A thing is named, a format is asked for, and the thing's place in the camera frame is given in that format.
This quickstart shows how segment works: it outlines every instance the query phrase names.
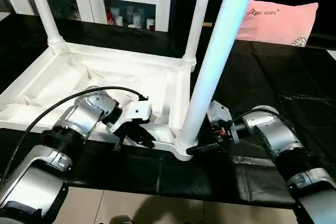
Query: pink pillow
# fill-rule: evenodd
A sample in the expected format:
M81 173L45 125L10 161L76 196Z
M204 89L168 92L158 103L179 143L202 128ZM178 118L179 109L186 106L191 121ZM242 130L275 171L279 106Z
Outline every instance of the pink pillow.
M289 6L251 0L236 39L304 47L318 6L318 3Z

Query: tile floor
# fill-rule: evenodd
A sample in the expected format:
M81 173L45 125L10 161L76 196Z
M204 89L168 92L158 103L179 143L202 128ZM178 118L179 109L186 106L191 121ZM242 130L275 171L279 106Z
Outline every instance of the tile floor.
M109 224L128 215L135 224L296 224L291 210L70 188L55 224Z

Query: cup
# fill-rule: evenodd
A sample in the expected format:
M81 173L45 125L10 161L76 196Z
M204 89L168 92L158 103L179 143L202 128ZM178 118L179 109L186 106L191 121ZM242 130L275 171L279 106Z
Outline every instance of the cup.
M133 23L135 28L137 29L142 29L141 18L142 18L141 13L134 13Z
M154 18L148 18L146 23L147 30L155 31L155 19Z
M116 17L115 24L116 24L116 26L123 26L124 22L122 20L122 16Z

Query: white pole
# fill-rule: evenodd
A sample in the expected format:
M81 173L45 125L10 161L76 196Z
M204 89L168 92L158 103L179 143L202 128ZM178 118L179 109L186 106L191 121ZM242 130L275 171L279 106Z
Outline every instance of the white pole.
M187 46L185 49L182 63L184 65L191 65L194 71L196 65L196 51L198 42L200 40L206 8L209 0L197 0L193 20L190 27Z
M66 48L65 41L60 36L56 27L54 18L49 7L47 0L34 0L40 18L42 20L44 29L48 36L48 45L52 48L55 54L59 54Z
M185 150L197 144L197 135L223 72L250 0L223 0L211 39L199 72L181 132L175 147Z

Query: black tablecloth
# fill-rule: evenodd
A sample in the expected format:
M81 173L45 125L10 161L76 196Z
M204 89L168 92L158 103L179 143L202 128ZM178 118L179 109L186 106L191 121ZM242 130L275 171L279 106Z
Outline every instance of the black tablecloth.
M169 34L58 20L68 42L180 58ZM46 48L39 18L10 15L0 22L0 91ZM193 88L210 34L205 29L191 78ZM325 50L235 41L214 99L238 114L254 106L274 106L293 122L301 141L336 179L336 61ZM0 129L0 174L22 132ZM40 143L29 134L14 161ZM88 141L68 179L71 186L163 196L290 208L284 181L257 138L230 146L227 155L208 153L189 162L171 153Z

